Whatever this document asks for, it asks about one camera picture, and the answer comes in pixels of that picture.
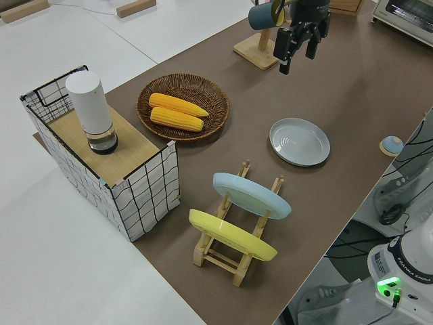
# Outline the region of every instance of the brown table mat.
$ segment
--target brown table mat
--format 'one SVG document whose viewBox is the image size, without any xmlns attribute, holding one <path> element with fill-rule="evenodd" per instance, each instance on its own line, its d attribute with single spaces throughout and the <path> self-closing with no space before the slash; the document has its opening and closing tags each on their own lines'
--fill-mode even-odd
<svg viewBox="0 0 433 325">
<path fill-rule="evenodd" d="M 179 144 L 181 205 L 134 243 L 207 324 L 272 324 L 391 163 L 379 150 L 380 140 L 397 135 L 406 141 L 432 106 L 432 49 L 371 23 L 373 7 L 367 1 L 358 16 L 334 14 L 316 58 L 304 57 L 304 45 L 288 76 L 278 72 L 278 64 L 260 70 L 233 51 L 254 33 L 243 20 L 107 95 L 160 148 L 166 140 L 150 133 L 135 111 L 150 81 L 176 72 L 198 74 L 220 86 L 231 102 L 218 139 Z M 325 131 L 331 154 L 324 165 L 297 167 L 274 153 L 269 130 L 287 117 Z M 269 220 L 262 238 L 279 253 L 270 262 L 253 260 L 236 288 L 229 272 L 206 261 L 202 268 L 193 265 L 200 233 L 189 224 L 188 212 L 213 213 L 221 199 L 213 174 L 237 173 L 245 159 L 251 161 L 248 178 L 263 186 L 285 176 L 280 195 L 293 212 Z M 232 207 L 227 221 L 252 231 L 256 218 Z"/>
</svg>

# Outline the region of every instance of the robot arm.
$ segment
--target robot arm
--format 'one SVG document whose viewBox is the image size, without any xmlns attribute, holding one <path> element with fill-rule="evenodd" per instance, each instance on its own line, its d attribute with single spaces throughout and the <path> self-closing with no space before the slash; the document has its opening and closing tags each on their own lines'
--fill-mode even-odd
<svg viewBox="0 0 433 325">
<path fill-rule="evenodd" d="M 421 324 L 433 324 L 433 215 L 390 244 L 373 248 L 367 263 L 381 302 Z"/>
<path fill-rule="evenodd" d="M 289 7 L 292 23 L 279 28 L 273 56 L 280 61 L 279 71 L 288 74 L 293 55 L 309 41 L 305 56 L 314 59 L 317 45 L 327 36 L 331 13 L 330 0 L 295 0 Z"/>
</svg>

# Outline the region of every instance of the mug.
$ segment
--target mug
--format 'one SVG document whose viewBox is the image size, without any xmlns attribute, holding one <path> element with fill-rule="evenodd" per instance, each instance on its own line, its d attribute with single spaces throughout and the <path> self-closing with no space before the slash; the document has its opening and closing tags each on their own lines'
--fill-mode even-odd
<svg viewBox="0 0 433 325">
<path fill-rule="evenodd" d="M 274 0 L 256 5 L 248 12 L 248 22 L 252 29 L 279 27 L 284 22 L 284 0 Z"/>
</svg>

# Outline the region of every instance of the corn cob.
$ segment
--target corn cob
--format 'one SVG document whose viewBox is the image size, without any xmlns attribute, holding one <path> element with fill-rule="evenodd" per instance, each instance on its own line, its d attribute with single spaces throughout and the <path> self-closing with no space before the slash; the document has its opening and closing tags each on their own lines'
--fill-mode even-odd
<svg viewBox="0 0 433 325">
<path fill-rule="evenodd" d="M 192 116 L 209 116 L 209 113 L 198 105 L 192 104 L 180 98 L 165 95 L 163 93 L 153 93 L 149 98 L 150 107 L 165 107 Z"/>
<path fill-rule="evenodd" d="M 175 127 L 186 131 L 199 132 L 203 129 L 203 120 L 165 107 L 154 107 L 150 112 L 153 123 Z"/>
</svg>

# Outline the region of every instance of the toaster oven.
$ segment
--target toaster oven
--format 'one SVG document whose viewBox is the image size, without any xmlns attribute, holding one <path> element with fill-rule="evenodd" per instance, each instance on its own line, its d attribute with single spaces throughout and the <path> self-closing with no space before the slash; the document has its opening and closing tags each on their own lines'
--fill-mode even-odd
<svg viewBox="0 0 433 325">
<path fill-rule="evenodd" d="M 376 20 L 433 47 L 433 0 L 379 0 L 373 11 Z"/>
</svg>

